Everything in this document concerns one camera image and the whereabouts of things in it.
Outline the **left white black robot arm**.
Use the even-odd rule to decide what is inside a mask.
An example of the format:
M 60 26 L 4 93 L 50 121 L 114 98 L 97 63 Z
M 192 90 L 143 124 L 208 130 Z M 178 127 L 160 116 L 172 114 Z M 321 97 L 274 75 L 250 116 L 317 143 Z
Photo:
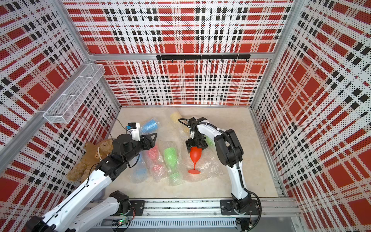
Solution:
M 113 141 L 112 154 L 98 163 L 89 177 L 60 204 L 42 217 L 33 216 L 29 219 L 26 231 L 86 232 L 109 216 L 135 212 L 129 197 L 118 190 L 85 213 L 82 210 L 128 168 L 133 158 L 144 150 L 152 149 L 156 138 L 156 133 L 141 135 L 138 141 L 128 133 L 118 136 Z

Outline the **bubble wrap sheet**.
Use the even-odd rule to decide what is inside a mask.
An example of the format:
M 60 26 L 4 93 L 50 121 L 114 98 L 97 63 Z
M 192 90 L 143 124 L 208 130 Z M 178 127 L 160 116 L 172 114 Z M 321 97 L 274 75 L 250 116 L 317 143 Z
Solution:
M 207 149 L 202 151 L 201 158 L 196 163 L 199 174 L 190 174 L 193 169 L 193 161 L 187 153 L 186 147 L 180 150 L 179 172 L 185 182 L 200 182 L 223 175 L 223 165 L 220 163 L 214 144 L 208 144 Z

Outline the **red plastic wine glass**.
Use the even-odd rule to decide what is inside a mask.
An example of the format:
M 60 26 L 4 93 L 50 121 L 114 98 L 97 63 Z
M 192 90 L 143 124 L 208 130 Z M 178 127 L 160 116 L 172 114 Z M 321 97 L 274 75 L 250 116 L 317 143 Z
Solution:
M 201 172 L 196 169 L 196 165 L 197 165 L 197 162 L 200 160 L 200 158 L 202 156 L 202 149 L 197 148 L 197 147 L 192 147 L 189 154 L 190 154 L 190 158 L 193 162 L 193 168 L 188 170 L 188 172 L 190 174 L 193 174 L 193 175 L 198 175 Z

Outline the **yellow plastic wine glass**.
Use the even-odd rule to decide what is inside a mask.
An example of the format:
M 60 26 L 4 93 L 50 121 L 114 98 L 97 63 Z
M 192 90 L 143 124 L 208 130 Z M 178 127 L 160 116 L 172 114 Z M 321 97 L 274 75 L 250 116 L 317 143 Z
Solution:
M 170 119 L 171 124 L 175 128 L 176 134 L 181 138 L 181 140 L 186 140 L 189 138 L 189 128 L 187 124 L 182 124 L 179 119 L 183 117 L 179 113 L 177 108 L 171 108 L 167 110 L 167 115 Z

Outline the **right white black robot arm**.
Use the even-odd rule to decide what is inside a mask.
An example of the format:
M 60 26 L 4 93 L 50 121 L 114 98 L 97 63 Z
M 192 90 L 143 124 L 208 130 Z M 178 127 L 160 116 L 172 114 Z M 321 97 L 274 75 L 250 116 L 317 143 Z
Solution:
M 193 169 L 188 172 L 199 174 L 196 163 L 200 160 L 202 152 L 208 148 L 206 137 L 213 139 L 216 154 L 224 166 L 227 167 L 231 181 L 232 206 L 238 214 L 254 213 L 262 214 L 262 206 L 259 197 L 248 190 L 245 185 L 242 161 L 243 149 L 234 130 L 223 130 L 209 123 L 206 118 L 179 119 L 190 130 L 190 138 L 186 140 L 187 152 L 193 162 Z

